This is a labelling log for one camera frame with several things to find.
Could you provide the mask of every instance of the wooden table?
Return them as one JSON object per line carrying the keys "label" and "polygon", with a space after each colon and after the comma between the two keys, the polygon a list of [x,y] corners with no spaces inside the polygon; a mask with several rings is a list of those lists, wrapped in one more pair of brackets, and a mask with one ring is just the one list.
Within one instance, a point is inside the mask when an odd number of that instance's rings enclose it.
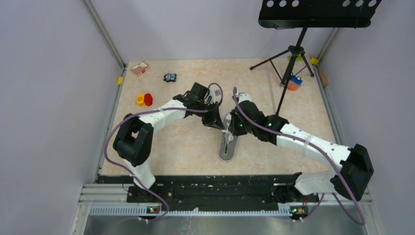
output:
{"label": "wooden table", "polygon": [[[267,63],[254,70],[249,67],[263,59],[224,59],[224,60],[170,60],[146,61],[150,69],[137,77],[130,69],[137,62],[130,62],[125,75],[119,104],[115,115],[115,126],[128,113],[156,109],[177,94],[190,90],[194,82],[207,86],[219,83],[224,91],[220,106],[221,116],[235,107],[231,98],[234,86],[240,92],[247,92],[259,110],[265,115],[275,113],[282,87],[272,66]],[[275,59],[274,64],[283,74],[288,64],[286,58]],[[303,67],[298,61],[296,73]],[[165,73],[176,73],[177,82],[164,82]],[[287,91],[280,116],[304,131],[334,141],[333,132],[324,107],[323,99],[315,77],[310,77],[307,69],[302,77],[301,87]],[[151,93],[154,99],[150,107],[136,104],[138,94]],[[238,175],[238,174],[289,174],[294,172],[318,172],[326,170],[319,163],[290,149],[261,142],[253,135],[241,136],[236,145],[232,161],[219,159],[221,132],[204,127],[200,117],[191,116],[179,120],[153,137],[149,163],[155,175]],[[109,157],[119,163],[123,160],[108,148]],[[101,175],[125,175],[127,172],[107,161],[102,166]]]}

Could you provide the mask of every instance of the red toy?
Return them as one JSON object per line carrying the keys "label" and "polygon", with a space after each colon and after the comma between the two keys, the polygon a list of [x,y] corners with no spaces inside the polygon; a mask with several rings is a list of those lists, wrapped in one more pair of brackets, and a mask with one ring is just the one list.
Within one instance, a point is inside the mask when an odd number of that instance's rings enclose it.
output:
{"label": "red toy", "polygon": [[144,103],[147,106],[151,106],[153,104],[153,97],[150,93],[144,95]]}

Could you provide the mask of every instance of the black music stand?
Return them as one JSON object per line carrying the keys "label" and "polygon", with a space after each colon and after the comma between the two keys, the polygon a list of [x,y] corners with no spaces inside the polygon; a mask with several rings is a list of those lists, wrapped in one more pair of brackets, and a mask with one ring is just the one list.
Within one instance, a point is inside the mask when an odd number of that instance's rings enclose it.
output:
{"label": "black music stand", "polygon": [[[302,28],[300,37],[295,46],[289,46],[287,50],[277,54],[261,63],[250,67],[250,70],[270,62],[275,72],[284,85],[281,99],[279,100],[276,115],[278,116],[281,104],[287,91],[288,81],[294,68],[297,57],[301,56],[305,67],[314,76],[304,56],[302,40],[307,28],[362,28],[370,25],[370,19],[382,0],[263,0],[259,13],[259,25],[264,28]],[[272,60],[287,53],[291,53],[291,59],[281,78]]]}

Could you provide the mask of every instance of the black tripod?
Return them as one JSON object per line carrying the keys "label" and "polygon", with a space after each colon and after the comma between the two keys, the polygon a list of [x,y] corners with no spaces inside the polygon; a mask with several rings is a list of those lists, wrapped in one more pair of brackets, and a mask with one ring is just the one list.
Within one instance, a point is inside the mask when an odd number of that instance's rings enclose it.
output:
{"label": "black tripod", "polygon": [[[263,65],[263,64],[265,64],[267,62],[270,62],[271,65],[273,66],[275,72],[277,73],[279,79],[281,80],[281,85],[284,86],[284,90],[282,91],[281,99],[279,99],[278,109],[277,109],[277,112],[276,112],[276,115],[277,116],[279,114],[279,110],[281,109],[282,100],[284,99],[285,92],[287,91],[288,81],[291,78],[291,73],[293,72],[294,64],[296,62],[297,57],[299,57],[299,56],[302,57],[302,60],[305,63],[305,67],[304,68],[307,67],[308,68],[308,71],[310,71],[311,76],[314,77],[314,73],[311,70],[311,67],[308,64],[307,60],[305,59],[305,56],[304,56],[304,53],[305,53],[304,52],[304,48],[300,46],[302,40],[304,39],[304,35],[305,35],[306,31],[307,31],[307,28],[302,28],[300,37],[298,38],[297,44],[295,46],[289,46],[288,47],[288,50],[285,50],[285,51],[281,52],[280,54],[275,55],[275,56],[273,56],[273,57],[271,57],[271,58],[269,58],[267,60],[264,60],[261,63],[259,63],[257,65],[254,65],[254,66],[252,66],[252,67],[249,68],[250,70],[253,70],[256,67],[258,67],[260,65]],[[279,56],[282,56],[284,54],[287,54],[289,52],[291,52],[292,56],[291,56],[290,62],[288,63],[287,69],[285,70],[284,76],[281,78],[281,76],[279,75],[277,69],[275,68],[275,65],[273,64],[272,60],[275,59],[275,58],[277,58],[277,57],[279,57]]]}

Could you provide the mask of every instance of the gray wall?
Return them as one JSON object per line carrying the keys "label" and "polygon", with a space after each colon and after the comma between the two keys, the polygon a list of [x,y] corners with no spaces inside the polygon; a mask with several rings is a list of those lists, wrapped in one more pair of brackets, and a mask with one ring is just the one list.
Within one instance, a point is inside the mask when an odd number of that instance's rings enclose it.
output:
{"label": "gray wall", "polygon": [[413,234],[415,1],[382,1],[363,29],[342,29],[322,68],[348,144],[366,146],[386,234]]}
{"label": "gray wall", "polygon": [[[125,61],[271,57],[295,45],[301,31],[259,26],[262,0],[92,2]],[[307,56],[318,55],[330,32],[309,29]]]}
{"label": "gray wall", "polygon": [[0,3],[1,234],[68,234],[120,68],[80,0]]}

